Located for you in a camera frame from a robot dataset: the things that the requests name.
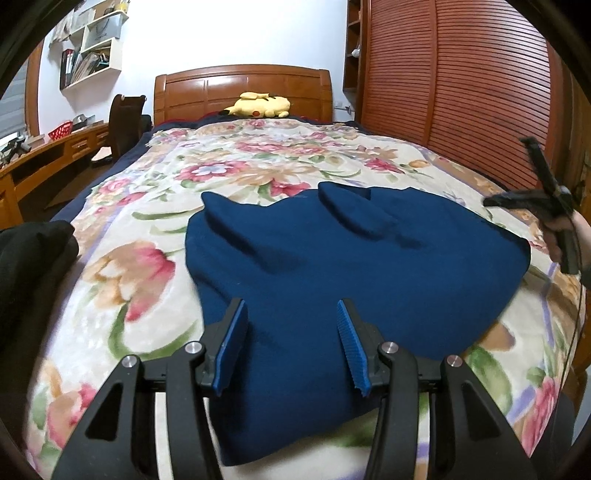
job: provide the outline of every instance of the red plastic basket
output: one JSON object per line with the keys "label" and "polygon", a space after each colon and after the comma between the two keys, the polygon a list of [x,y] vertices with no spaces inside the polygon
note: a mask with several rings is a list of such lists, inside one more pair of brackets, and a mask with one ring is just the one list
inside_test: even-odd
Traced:
{"label": "red plastic basket", "polygon": [[72,133],[72,125],[74,125],[74,122],[72,121],[64,122],[55,130],[49,132],[47,135],[49,135],[49,138],[52,140],[59,140],[60,138],[64,138]]}

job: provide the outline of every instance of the floral bedspread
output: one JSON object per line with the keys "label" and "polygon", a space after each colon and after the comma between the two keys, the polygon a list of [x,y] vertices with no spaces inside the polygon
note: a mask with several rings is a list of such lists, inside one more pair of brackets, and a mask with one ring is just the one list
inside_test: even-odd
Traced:
{"label": "floral bedspread", "polygon": [[[200,193],[270,205],[325,180],[435,193],[529,239],[531,267],[519,290],[464,358],[532,453],[556,402],[579,284],[550,261],[529,213],[482,206],[482,196],[500,191],[497,186],[427,149],[343,124],[247,119],[159,132],[149,146],[133,165],[95,187],[73,222],[80,258],[63,283],[57,327],[31,386],[25,426],[27,456],[41,476],[51,477],[76,422],[123,356],[166,356],[200,337],[199,298],[184,262],[184,234],[189,217],[203,208]],[[157,446],[166,479],[171,472],[162,400]],[[417,479],[426,477],[425,400]],[[361,479],[375,422],[374,411],[223,474]]]}

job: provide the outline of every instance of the yellow stuffed animal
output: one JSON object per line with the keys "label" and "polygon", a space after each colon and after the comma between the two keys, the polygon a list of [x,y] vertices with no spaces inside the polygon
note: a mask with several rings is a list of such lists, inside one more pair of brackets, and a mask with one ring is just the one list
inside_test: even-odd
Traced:
{"label": "yellow stuffed animal", "polygon": [[291,103],[287,98],[270,96],[268,93],[246,92],[240,95],[233,106],[220,112],[221,115],[251,116],[254,118],[279,118],[290,114]]}

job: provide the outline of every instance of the louvered wardrobe door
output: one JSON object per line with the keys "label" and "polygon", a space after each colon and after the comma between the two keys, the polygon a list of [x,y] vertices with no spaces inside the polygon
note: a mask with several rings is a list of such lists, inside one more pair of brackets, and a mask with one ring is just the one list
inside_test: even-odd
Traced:
{"label": "louvered wardrobe door", "polygon": [[434,0],[371,0],[361,123],[421,143],[436,62]]}
{"label": "louvered wardrobe door", "polygon": [[536,177],[519,142],[545,144],[545,39],[504,0],[437,0],[438,63],[428,148],[510,188]]}

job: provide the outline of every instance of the silver bolt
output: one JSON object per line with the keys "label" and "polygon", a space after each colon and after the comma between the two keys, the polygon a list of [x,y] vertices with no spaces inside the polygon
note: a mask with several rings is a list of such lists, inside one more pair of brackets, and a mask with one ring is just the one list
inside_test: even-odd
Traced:
{"label": "silver bolt", "polygon": [[396,353],[398,352],[398,344],[394,342],[384,342],[382,343],[382,350],[386,353]]}
{"label": "silver bolt", "polygon": [[123,365],[125,368],[131,368],[137,362],[138,362],[138,358],[135,355],[127,355],[127,356],[123,357],[123,360],[121,361],[121,365]]}
{"label": "silver bolt", "polygon": [[201,348],[203,348],[203,345],[201,345],[201,343],[199,343],[199,342],[189,342],[187,345],[185,345],[185,352],[187,352],[187,353],[199,353],[201,351]]}
{"label": "silver bolt", "polygon": [[447,364],[450,367],[461,367],[462,363],[464,363],[464,360],[457,355],[450,355],[447,357]]}

